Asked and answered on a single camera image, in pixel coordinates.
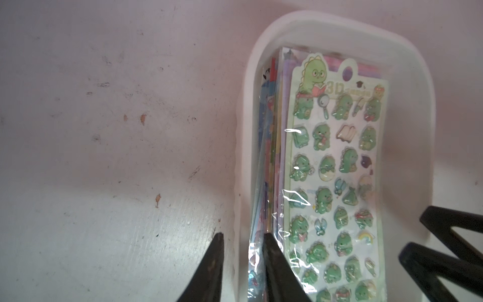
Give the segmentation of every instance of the hang tab hole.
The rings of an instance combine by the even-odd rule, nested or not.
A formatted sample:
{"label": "hang tab hole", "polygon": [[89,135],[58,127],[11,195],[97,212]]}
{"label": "hang tab hole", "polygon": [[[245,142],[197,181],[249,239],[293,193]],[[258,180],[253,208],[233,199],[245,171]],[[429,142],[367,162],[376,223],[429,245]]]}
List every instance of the hang tab hole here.
{"label": "hang tab hole", "polygon": [[342,79],[346,82],[352,79],[352,67],[348,66],[342,71]]}

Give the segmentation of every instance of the cartoon character sticker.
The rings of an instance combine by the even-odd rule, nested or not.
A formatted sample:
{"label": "cartoon character sticker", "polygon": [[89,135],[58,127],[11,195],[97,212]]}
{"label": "cartoon character sticker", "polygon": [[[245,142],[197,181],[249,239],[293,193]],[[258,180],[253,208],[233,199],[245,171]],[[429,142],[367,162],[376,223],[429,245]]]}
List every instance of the cartoon character sticker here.
{"label": "cartoon character sticker", "polygon": [[376,296],[376,286],[370,280],[361,281],[355,288],[355,300],[367,301]]}
{"label": "cartoon character sticker", "polygon": [[374,218],[372,217],[372,214],[369,212],[369,210],[359,210],[354,216],[355,222],[361,230],[365,229],[366,227],[372,227],[372,221],[374,220]]}
{"label": "cartoon character sticker", "polygon": [[334,220],[335,220],[335,227],[340,230],[343,226],[346,226],[349,223],[349,217],[347,215],[347,211],[339,206],[334,213]]}
{"label": "cartoon character sticker", "polygon": [[309,197],[307,196],[307,193],[305,193],[305,191],[302,189],[298,189],[295,192],[290,193],[288,197],[288,204],[291,208],[303,209],[305,206],[310,205],[308,200]]}
{"label": "cartoon character sticker", "polygon": [[324,262],[329,257],[326,246],[320,241],[314,242],[313,245],[307,249],[305,255],[307,255],[308,263]]}
{"label": "cartoon character sticker", "polygon": [[328,213],[332,209],[332,192],[327,187],[319,187],[315,193],[315,211],[319,214]]}
{"label": "cartoon character sticker", "polygon": [[301,216],[295,216],[290,222],[290,235],[288,239],[291,243],[299,243],[307,241],[309,223],[307,220]]}
{"label": "cartoon character sticker", "polygon": [[317,297],[315,298],[315,302],[332,302],[330,297],[330,292],[327,288],[321,290],[317,293]]}
{"label": "cartoon character sticker", "polygon": [[326,267],[324,271],[324,280],[327,283],[335,283],[342,279],[341,268],[335,264],[331,263]]}
{"label": "cartoon character sticker", "polygon": [[327,124],[322,124],[313,130],[313,148],[315,150],[322,150],[330,147],[330,127]]}
{"label": "cartoon character sticker", "polygon": [[341,171],[342,173],[355,172],[357,170],[357,166],[355,165],[355,163],[357,162],[358,157],[359,156],[354,149],[346,148],[342,152],[342,160],[339,171]]}
{"label": "cartoon character sticker", "polygon": [[310,165],[309,159],[305,155],[297,155],[294,160],[290,178],[295,181],[305,181],[308,175],[313,174],[313,167]]}
{"label": "cartoon character sticker", "polygon": [[377,122],[381,115],[381,101],[377,98],[370,99],[366,104],[364,119],[368,122]]}
{"label": "cartoon character sticker", "polygon": [[337,240],[334,243],[334,248],[337,256],[347,256],[352,253],[352,239],[349,233],[342,232],[337,236]]}
{"label": "cartoon character sticker", "polygon": [[367,126],[361,134],[359,149],[370,151],[376,146],[376,129]]}
{"label": "cartoon character sticker", "polygon": [[351,256],[346,260],[344,269],[347,282],[354,282],[362,277],[359,259],[356,256]]}
{"label": "cartoon character sticker", "polygon": [[302,283],[313,285],[315,282],[317,282],[318,278],[319,276],[317,276],[313,269],[308,269],[304,272],[302,276]]}
{"label": "cartoon character sticker", "polygon": [[295,98],[294,115],[299,119],[309,119],[313,99],[321,96],[326,86],[327,67],[321,56],[311,57],[304,65],[302,79]]}
{"label": "cartoon character sticker", "polygon": [[339,96],[337,99],[332,116],[335,117],[336,120],[347,120],[353,103],[354,101],[352,100],[350,94],[341,94],[341,96]]}
{"label": "cartoon character sticker", "polygon": [[290,267],[296,273],[300,272],[300,254],[297,251],[291,251],[289,255]]}
{"label": "cartoon character sticker", "polygon": [[319,177],[323,181],[330,181],[335,176],[335,159],[330,156],[326,155],[321,160],[319,165]]}
{"label": "cartoon character sticker", "polygon": [[351,302],[351,291],[345,286],[341,286],[335,292],[336,302]]}

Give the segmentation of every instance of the stain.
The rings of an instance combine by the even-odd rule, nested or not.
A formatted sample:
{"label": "stain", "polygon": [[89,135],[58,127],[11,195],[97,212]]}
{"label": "stain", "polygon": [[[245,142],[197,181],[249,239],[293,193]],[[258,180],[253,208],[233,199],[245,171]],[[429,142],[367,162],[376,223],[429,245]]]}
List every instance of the stain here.
{"label": "stain", "polygon": [[50,117],[51,118],[58,118],[61,114],[62,114],[62,112],[57,112],[57,113],[54,113],[53,115],[50,115]]}
{"label": "stain", "polygon": [[100,135],[99,134],[94,134],[91,138],[93,142],[97,142],[100,144]]}
{"label": "stain", "polygon": [[156,196],[156,208],[159,208],[159,200],[161,199],[161,194]]}
{"label": "stain", "polygon": [[109,62],[109,60],[107,59],[107,57],[106,57],[106,56],[102,56],[102,61],[103,61],[104,63],[106,63],[106,65],[107,65],[107,66],[112,66],[112,63],[111,63],[111,62]]}
{"label": "stain", "polygon": [[117,57],[117,63],[122,63],[122,61],[124,61],[124,51]]}
{"label": "stain", "polygon": [[196,169],[193,171],[193,173],[191,173],[191,175],[188,177],[188,179],[189,179],[189,180],[192,180],[192,179],[193,179],[193,177],[195,177],[196,173],[198,173],[198,172],[199,172],[199,168],[200,168],[200,166],[198,166],[198,167],[197,167],[197,168],[196,168]]}

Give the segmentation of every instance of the white container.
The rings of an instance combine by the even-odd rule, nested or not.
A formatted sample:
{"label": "white container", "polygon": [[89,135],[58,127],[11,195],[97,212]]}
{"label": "white container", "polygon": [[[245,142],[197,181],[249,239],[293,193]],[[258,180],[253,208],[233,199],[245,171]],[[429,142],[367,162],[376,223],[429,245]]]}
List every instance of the white container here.
{"label": "white container", "polygon": [[281,46],[309,46],[380,67],[389,82],[380,176],[388,301],[420,301],[422,293],[398,261],[409,242],[425,244],[419,216],[431,204],[435,95],[429,70],[406,39],[349,19],[312,11],[286,14],[258,38],[248,60],[237,108],[235,276],[238,301],[247,300],[250,214],[257,163],[261,66]]}

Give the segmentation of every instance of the white table surface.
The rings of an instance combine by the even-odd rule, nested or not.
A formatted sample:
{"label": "white table surface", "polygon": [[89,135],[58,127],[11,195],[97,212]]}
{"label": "white table surface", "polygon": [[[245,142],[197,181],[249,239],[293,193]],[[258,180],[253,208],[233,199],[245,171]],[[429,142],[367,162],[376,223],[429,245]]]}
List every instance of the white table surface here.
{"label": "white table surface", "polygon": [[433,204],[483,214],[480,0],[4,0],[0,300],[175,301],[221,231],[232,301],[235,101],[259,34],[298,9],[415,44],[437,96]]}

